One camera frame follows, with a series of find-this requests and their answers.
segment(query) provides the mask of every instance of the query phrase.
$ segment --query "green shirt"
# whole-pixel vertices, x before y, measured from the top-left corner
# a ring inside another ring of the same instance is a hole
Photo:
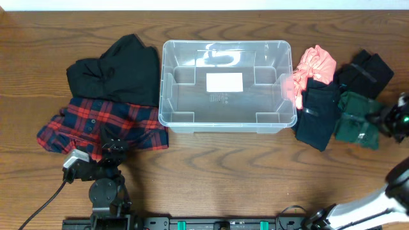
[[[343,113],[335,128],[335,138],[357,143],[364,148],[377,150],[378,128],[366,121],[365,115],[379,111],[383,105],[354,92],[345,92],[338,103]]]

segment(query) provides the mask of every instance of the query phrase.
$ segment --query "clear plastic container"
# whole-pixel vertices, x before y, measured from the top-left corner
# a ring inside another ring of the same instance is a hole
[[[297,122],[285,41],[164,44],[159,121],[174,132],[274,134]]]

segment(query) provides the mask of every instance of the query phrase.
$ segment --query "plaid flannel shirt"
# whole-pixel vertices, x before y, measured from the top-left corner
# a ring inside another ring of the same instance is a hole
[[[77,148],[99,160],[101,125],[127,141],[130,148],[169,147],[167,128],[158,121],[158,108],[85,98],[72,98],[68,107],[39,131],[37,141],[47,151],[67,154]]]

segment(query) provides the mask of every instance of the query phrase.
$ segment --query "wooden table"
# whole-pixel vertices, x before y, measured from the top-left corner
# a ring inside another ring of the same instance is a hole
[[[394,104],[409,91],[407,11],[6,12],[0,21],[0,229],[18,229],[61,184],[65,156],[42,149],[36,134],[69,102],[66,68],[98,57],[130,33],[159,54],[170,39],[286,40],[294,66],[315,44],[338,67],[366,49],[395,71],[379,101]],[[320,153],[290,129],[169,135],[169,149],[135,153],[121,166],[134,208],[144,215],[273,216],[292,204],[313,210],[345,203],[380,188],[409,153],[408,141],[386,138],[378,151],[331,140]],[[90,185],[67,185],[27,229],[61,229],[65,218],[88,217]]]

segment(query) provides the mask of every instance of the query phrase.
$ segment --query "pink shirt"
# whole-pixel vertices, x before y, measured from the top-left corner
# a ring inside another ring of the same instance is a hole
[[[331,55],[321,49],[319,45],[309,48],[301,57],[301,62],[293,71],[295,106],[302,109],[301,92],[306,90],[307,79],[313,77],[314,80],[330,84],[334,78],[337,63]]]

